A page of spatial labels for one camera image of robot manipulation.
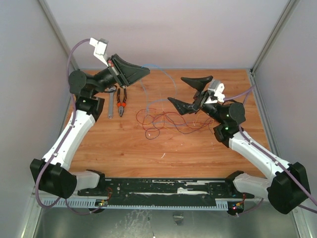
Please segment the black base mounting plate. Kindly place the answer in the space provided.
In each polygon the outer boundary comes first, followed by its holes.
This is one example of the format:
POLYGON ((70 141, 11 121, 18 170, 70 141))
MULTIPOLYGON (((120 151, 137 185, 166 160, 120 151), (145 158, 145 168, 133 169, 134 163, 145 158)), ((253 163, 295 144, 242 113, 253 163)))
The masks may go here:
POLYGON ((79 196, 105 197, 155 205, 206 205, 215 201, 254 198, 231 190, 221 178, 105 178, 96 188, 77 192, 79 196))

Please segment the silver adjustable wrench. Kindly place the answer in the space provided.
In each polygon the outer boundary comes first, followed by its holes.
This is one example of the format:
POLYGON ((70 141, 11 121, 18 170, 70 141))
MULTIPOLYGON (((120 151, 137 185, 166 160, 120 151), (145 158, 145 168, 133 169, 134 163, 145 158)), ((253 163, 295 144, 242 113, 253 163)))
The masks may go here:
POLYGON ((111 88, 108 88, 107 93, 109 94, 109 101, 108 101, 108 119, 113 118, 113 104, 114 104, 114 93, 117 91, 117 86, 114 85, 111 88))

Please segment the orange handled pliers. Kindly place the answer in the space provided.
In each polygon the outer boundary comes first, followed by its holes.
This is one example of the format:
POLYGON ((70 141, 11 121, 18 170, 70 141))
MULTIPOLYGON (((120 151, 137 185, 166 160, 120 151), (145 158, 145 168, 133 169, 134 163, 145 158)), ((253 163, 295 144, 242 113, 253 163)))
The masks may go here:
POLYGON ((126 101, 127 101, 127 90, 126 88, 123 88, 123 99, 120 99, 121 95, 121 88, 118 88, 117 94, 116 94, 116 100, 117 100, 117 107, 118 107, 118 114, 120 117, 124 114, 124 108, 126 107, 126 101))

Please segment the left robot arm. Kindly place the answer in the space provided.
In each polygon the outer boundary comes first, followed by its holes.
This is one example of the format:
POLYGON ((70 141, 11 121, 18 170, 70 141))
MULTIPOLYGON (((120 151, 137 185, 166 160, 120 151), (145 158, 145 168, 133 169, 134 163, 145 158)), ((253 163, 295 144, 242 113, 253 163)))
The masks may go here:
POLYGON ((94 195, 106 191, 101 174, 85 171, 69 172, 71 161, 90 128, 99 119, 105 100, 98 93, 108 93, 111 87, 125 89, 150 74, 150 69, 124 61, 117 54, 106 60, 106 68, 95 75, 75 70, 68 77, 70 93, 76 97, 75 110, 53 147, 42 159, 33 159, 30 171, 38 190, 68 199, 76 190, 87 189, 94 195))

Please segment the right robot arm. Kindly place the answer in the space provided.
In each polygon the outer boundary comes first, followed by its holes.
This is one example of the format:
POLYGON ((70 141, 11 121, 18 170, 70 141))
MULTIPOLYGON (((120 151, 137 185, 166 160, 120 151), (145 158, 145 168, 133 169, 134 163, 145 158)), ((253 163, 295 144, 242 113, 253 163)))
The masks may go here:
POLYGON ((186 115, 202 111, 207 114, 218 123, 213 128, 217 141, 242 155, 264 175, 264 178, 260 178, 242 171, 232 173, 224 186, 228 196, 252 194, 268 200, 282 214, 288 214, 296 207, 308 210, 302 205, 307 199, 316 204, 305 167, 274 155, 241 127, 246 120, 244 103, 237 102, 235 96, 226 97, 223 93, 225 86, 221 81, 215 80, 213 76, 183 77, 181 80, 194 88, 196 93, 192 103, 168 98, 178 113, 186 115))

